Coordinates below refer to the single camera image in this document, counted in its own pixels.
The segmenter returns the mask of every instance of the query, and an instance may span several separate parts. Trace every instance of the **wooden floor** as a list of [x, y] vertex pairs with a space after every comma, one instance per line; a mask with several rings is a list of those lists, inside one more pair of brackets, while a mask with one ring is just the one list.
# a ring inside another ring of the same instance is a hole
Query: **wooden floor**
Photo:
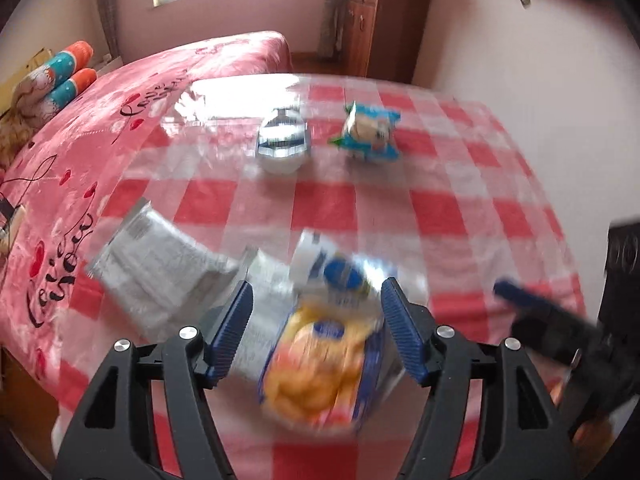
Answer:
[[337, 61], [319, 60], [315, 54], [298, 52], [291, 54], [293, 72], [296, 74], [342, 75], [342, 67]]
[[58, 418], [58, 403], [4, 350], [0, 416], [34, 458], [52, 471], [51, 430]]

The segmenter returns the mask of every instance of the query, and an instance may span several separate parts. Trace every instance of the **white packet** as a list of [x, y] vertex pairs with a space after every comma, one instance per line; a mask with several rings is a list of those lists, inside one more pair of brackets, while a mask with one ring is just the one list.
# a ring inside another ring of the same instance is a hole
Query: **white packet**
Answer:
[[141, 199], [87, 267], [151, 342], [222, 304], [246, 266], [215, 254]]
[[245, 255], [248, 270], [243, 279], [254, 290], [254, 310], [229, 373], [257, 384], [298, 295], [286, 264], [257, 249], [247, 248]]

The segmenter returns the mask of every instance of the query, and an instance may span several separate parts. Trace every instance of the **chip bag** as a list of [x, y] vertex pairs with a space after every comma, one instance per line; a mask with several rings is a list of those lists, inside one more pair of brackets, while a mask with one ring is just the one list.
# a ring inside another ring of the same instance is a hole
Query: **chip bag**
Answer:
[[398, 149], [392, 140], [400, 113], [381, 107], [353, 103], [347, 106], [342, 135], [329, 143], [361, 155], [365, 160], [396, 160]]
[[352, 431], [375, 393], [384, 334], [376, 319], [301, 300], [261, 381], [264, 406], [290, 426]]

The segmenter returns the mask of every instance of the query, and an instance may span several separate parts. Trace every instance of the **snack bag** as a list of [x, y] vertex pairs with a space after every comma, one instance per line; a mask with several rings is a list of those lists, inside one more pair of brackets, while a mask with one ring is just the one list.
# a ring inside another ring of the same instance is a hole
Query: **snack bag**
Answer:
[[396, 160], [398, 149], [392, 142], [392, 132], [400, 114], [380, 107], [353, 103], [347, 108], [347, 121], [342, 135], [329, 140], [338, 148], [359, 153], [365, 160]]
[[260, 382], [265, 408], [294, 428], [352, 431], [374, 399], [383, 339], [375, 318], [301, 300]]
[[410, 301], [424, 302], [423, 275], [302, 232], [289, 267], [297, 303], [258, 382], [270, 415], [297, 430], [349, 433], [388, 396], [404, 374], [380, 305], [389, 276]]

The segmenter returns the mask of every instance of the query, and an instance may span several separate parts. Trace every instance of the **yellow snack package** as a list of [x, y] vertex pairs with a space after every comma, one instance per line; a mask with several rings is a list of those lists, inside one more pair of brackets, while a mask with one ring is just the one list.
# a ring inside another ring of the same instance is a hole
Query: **yellow snack package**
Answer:
[[335, 309], [300, 299], [260, 379], [265, 409], [295, 428], [354, 430], [376, 390], [380, 325], [375, 318], [339, 319]]

